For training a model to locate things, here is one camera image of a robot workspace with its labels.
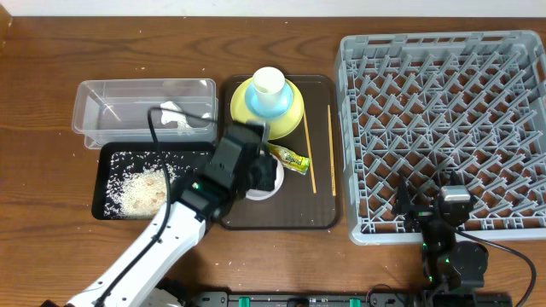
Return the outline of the white tissue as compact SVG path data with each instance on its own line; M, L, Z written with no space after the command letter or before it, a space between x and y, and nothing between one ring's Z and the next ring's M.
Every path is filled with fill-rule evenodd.
M189 134L193 131L193 127L189 124L187 116L173 101L161 103L160 108L160 122L164 128L175 130L178 135Z

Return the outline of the rice pile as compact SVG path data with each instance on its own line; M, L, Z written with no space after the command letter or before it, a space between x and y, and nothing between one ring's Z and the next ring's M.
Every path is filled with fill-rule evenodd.
M109 160L104 183L107 219L150 219L166 201L166 179L156 152L119 151Z

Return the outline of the green orange snack wrapper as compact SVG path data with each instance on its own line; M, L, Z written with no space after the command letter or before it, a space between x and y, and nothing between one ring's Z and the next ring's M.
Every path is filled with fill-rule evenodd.
M272 143L268 143L267 147L270 153L276 156L285 168L296 171L301 175L305 175L309 170L311 163L309 158L298 155L288 148Z

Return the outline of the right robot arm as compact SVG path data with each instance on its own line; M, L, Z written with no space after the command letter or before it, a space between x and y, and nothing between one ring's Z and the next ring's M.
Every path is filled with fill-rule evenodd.
M404 217L404 228L421 233L423 274L430 287L419 306L476 306L473 292L485 284L489 253L473 241L459 241L457 228L470 218L476 199L454 173L429 204L410 198L407 181L398 185L392 212Z

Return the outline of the white bowl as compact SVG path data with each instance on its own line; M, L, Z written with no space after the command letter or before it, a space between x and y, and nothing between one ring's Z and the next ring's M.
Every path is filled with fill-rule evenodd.
M254 200L254 201L266 200L272 197L280 189L284 180L283 166L277 157L272 156L272 158L274 158L276 161L276 180L274 182L274 189L271 191L250 189L246 193L247 199Z

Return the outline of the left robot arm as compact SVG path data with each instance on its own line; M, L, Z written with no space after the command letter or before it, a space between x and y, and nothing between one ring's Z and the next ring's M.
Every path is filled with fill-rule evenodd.
M76 307L139 306L172 265L196 246L250 189L272 190L276 160L269 126L233 122L202 171L167 189L167 201L142 234L95 282L67 301Z

